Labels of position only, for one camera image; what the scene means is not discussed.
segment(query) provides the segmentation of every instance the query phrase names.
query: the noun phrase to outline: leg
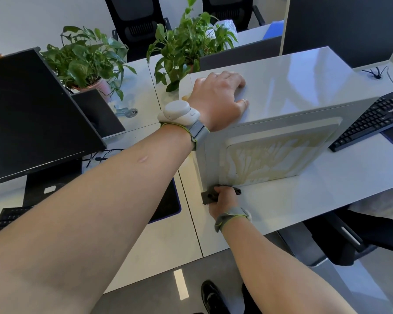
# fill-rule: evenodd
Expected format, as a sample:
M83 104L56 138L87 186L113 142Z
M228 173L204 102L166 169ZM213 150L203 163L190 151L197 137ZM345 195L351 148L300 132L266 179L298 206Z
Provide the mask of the leg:
M220 290L212 281L204 281L201 296L208 314L230 314Z
M246 285L242 285L243 301L245 302L245 312L244 314L262 314L261 310L256 305L255 301L252 299Z

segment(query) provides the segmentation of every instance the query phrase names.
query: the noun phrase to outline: potted plant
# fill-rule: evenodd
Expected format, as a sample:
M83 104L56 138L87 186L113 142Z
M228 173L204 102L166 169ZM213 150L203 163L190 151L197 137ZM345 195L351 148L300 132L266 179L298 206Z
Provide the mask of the potted plant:
M223 51L228 46L232 48L233 41L237 42L233 32L225 26L210 24L214 16L209 13L191 18L191 6L195 1L188 0L189 7L174 30L166 31L162 24L157 24L156 41L147 51L147 63L155 51L160 51L163 56L156 64L154 76L156 83L164 85L167 85L166 76L170 79L166 92L177 90L182 78L190 72L199 71L200 57Z
M136 74L134 68L126 65L128 48L98 28L93 31L84 26L64 26L60 36L61 48L48 44L47 51L41 54L63 85L69 90L98 89L106 101L116 92L122 101L124 67Z

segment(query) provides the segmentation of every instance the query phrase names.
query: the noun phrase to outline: scar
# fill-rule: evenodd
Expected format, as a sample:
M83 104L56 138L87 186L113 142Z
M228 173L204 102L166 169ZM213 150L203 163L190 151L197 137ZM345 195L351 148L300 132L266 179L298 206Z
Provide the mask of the scar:
M142 157L138 160L138 163L143 163L146 161L146 159L148 158L148 155L146 155L145 157Z

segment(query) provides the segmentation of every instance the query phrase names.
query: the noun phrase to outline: forearm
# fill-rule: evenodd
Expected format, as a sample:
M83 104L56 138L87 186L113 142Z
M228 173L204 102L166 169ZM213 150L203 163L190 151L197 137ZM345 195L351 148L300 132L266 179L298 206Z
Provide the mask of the forearm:
M89 312L192 148L185 130L163 126L1 231L0 312Z
M246 218L233 218L222 233L263 313L355 313L326 281L267 240Z

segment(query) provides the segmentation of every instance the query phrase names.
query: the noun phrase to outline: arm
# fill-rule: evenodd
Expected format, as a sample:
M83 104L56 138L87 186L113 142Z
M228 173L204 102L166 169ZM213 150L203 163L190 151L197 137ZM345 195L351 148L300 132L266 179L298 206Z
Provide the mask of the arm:
M217 204L210 204L214 219L239 206L232 188L218 187ZM227 222L222 234L253 300L262 313L346 313L352 307L325 280L281 250L244 217Z
M235 73L196 81L189 104L211 130L246 103ZM89 313L156 210L193 148L165 125L79 176L0 232L0 313Z

